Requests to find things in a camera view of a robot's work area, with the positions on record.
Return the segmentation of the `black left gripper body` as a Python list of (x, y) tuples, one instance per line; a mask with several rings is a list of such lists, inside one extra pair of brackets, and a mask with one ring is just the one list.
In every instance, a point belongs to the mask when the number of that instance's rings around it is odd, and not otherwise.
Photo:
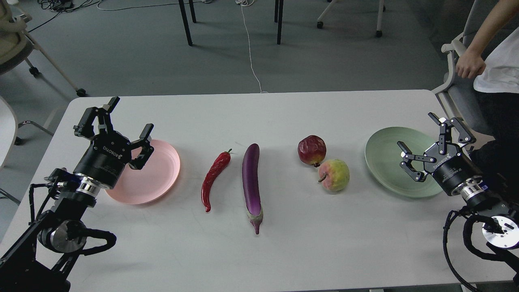
[(113, 189), (130, 162), (129, 146), (128, 138), (120, 133), (99, 133), (92, 138), (73, 173), (93, 178), (108, 189)]

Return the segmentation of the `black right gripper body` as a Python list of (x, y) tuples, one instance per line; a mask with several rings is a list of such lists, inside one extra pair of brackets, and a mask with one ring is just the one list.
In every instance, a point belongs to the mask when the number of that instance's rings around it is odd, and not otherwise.
[(436, 183), (448, 196), (460, 193), (458, 185), (474, 177), (482, 177), (483, 172), (463, 153), (458, 144), (446, 144), (444, 153), (440, 153), (438, 143), (432, 144), (424, 155), (435, 158), (435, 162), (425, 161), (424, 171), (432, 174)]

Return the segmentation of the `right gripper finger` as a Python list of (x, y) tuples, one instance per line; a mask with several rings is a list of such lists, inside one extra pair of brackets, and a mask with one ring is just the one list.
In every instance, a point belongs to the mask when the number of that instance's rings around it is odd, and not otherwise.
[(463, 118), (439, 118), (432, 112), (429, 112), (428, 116), (440, 128), (439, 140), (436, 143), (440, 155), (446, 155), (450, 145), (463, 148), (476, 142), (475, 136)]
[(422, 183), (426, 181), (426, 176), (428, 174), (425, 171), (416, 170), (413, 167), (412, 162), (421, 161), (424, 163), (435, 163), (436, 158), (426, 157), (425, 155), (414, 155), (403, 141), (397, 141), (397, 145), (402, 150), (402, 161), (400, 162), (402, 170), (404, 170), (404, 172), (406, 172), (415, 182)]

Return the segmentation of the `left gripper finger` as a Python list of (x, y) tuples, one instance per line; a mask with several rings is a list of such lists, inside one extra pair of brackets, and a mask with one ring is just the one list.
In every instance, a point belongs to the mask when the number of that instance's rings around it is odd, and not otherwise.
[(150, 134), (154, 128), (154, 124), (148, 123), (143, 128), (139, 139), (133, 142), (130, 142), (130, 149), (135, 150), (137, 148), (141, 148), (139, 155), (133, 158), (129, 163), (129, 167), (133, 170), (142, 170), (144, 165), (147, 163), (152, 153), (154, 152), (154, 147), (150, 144)]
[[(114, 132), (111, 122), (111, 113), (118, 104), (120, 98), (113, 97), (102, 107), (90, 107), (85, 109), (79, 123), (73, 127), (74, 135), (93, 140), (97, 135), (108, 135)], [(93, 122), (97, 119), (99, 133), (94, 133)]]

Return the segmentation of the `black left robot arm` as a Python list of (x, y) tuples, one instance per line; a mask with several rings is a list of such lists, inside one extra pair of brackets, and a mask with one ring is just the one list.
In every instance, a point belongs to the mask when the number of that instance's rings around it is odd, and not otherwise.
[(87, 228), (81, 218), (96, 205), (100, 190), (115, 187), (126, 166), (141, 170), (154, 151), (153, 124), (136, 141), (113, 129), (111, 113), (118, 102), (113, 97), (102, 107), (87, 108), (74, 126), (75, 135), (90, 145), (72, 173), (56, 168), (45, 183), (30, 186), (31, 222), (1, 258), (2, 292), (68, 292), (67, 277), (78, 258), (115, 245), (113, 233)]

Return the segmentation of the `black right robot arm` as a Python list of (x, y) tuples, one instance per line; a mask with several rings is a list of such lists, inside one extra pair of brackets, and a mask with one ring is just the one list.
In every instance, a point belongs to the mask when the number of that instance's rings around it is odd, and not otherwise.
[(448, 213), (443, 226), (442, 246), (448, 267), (460, 284), (471, 292), (478, 288), (466, 281), (454, 268), (448, 253), (448, 233), (456, 218), (465, 218), (462, 231), (464, 246), (473, 255), (488, 261), (507, 264), (514, 272), (514, 285), (518, 285), (518, 257), (512, 253), (518, 248), (518, 205), (503, 199), (493, 190), (486, 176), (463, 148), (476, 139), (462, 118), (439, 118), (430, 112), (429, 117), (439, 126), (439, 137), (434, 144), (414, 154), (402, 141), (400, 167), (413, 181), (424, 182), (428, 175), (448, 196), (459, 195), (465, 206)]

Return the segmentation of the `person's forearm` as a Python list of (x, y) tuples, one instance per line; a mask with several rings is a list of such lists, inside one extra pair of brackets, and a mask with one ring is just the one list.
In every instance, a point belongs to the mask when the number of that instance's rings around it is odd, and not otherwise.
[(499, 0), (488, 13), (465, 53), (481, 56), (497, 32), (510, 22), (518, 11), (519, 2), (517, 0)]

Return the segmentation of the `person's hand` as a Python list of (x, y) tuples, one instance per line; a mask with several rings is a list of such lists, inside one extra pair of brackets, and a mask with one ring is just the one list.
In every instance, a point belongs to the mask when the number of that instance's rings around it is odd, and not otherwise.
[(481, 53), (467, 49), (456, 63), (455, 72), (461, 78), (475, 78), (481, 75), (486, 68), (486, 63)]

